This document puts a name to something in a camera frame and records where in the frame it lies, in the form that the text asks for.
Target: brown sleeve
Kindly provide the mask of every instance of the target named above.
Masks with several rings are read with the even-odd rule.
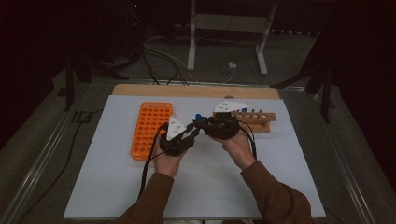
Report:
[[[267,223],[317,223],[311,217],[311,206],[305,196],[279,183],[260,161],[251,164],[241,175]]]
[[[129,207],[115,223],[162,224],[163,211],[168,203],[174,179],[154,173],[135,204]]]

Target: white paper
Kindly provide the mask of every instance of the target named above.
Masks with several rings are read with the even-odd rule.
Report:
[[[137,198],[144,162],[130,156],[134,127],[143,102],[172,103],[174,116],[189,124],[199,113],[211,116],[220,98],[109,96],[78,176],[65,218],[119,217]],[[275,112],[270,133],[255,133],[257,156],[276,179],[303,193],[313,217],[324,217],[288,111],[282,100],[238,99],[250,109]],[[153,172],[148,168],[148,181]],[[163,214],[167,218],[260,218],[240,170],[220,143],[203,131],[183,158]]]

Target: hand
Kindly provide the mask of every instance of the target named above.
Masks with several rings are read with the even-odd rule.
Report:
[[[241,170],[248,168],[256,161],[251,154],[248,137],[244,132],[239,130],[234,137],[227,140],[218,138],[213,139],[222,143],[222,148],[230,154],[235,164],[241,168]]]
[[[152,157],[159,155],[160,153],[163,153],[163,151],[160,149],[160,138],[161,136],[158,135],[157,141],[155,143],[155,147],[153,149],[154,151],[152,153]],[[186,152],[182,153],[178,157],[173,157],[163,153],[162,155],[158,156],[157,158],[154,159],[155,173],[169,175],[172,178],[175,177],[178,171],[178,166],[180,165],[180,161],[185,154]]]

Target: metal stand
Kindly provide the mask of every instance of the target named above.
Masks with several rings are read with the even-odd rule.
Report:
[[[256,46],[255,51],[260,67],[260,74],[263,76],[268,74],[262,52],[271,30],[271,25],[275,16],[277,5],[272,5],[270,15],[267,18],[262,18],[197,14],[195,13],[195,0],[191,1],[191,39],[189,59],[187,61],[187,69],[189,71],[193,71],[195,66],[195,29],[209,29],[262,33],[262,42]]]

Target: dark background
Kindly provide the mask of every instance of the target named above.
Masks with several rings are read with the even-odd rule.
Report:
[[[64,69],[65,33],[93,58],[111,61],[113,55],[125,53],[120,43],[126,35],[131,35],[126,53],[135,50],[138,42],[135,26],[123,28],[126,11],[139,17],[134,25],[148,23],[169,37],[175,35],[175,23],[183,26],[190,21],[189,1],[143,1],[146,5],[125,2],[0,2],[0,147],[52,90],[50,79]],[[268,4],[261,1],[197,2],[197,11],[205,13],[217,13],[219,4],[221,13],[257,16],[268,11]],[[262,11],[244,11],[247,3],[262,7]],[[304,69],[318,60],[335,62],[333,84],[340,87],[390,184],[396,188],[394,9],[394,4],[385,0],[284,0],[278,1],[273,29],[280,35],[289,31],[306,35],[321,32]]]

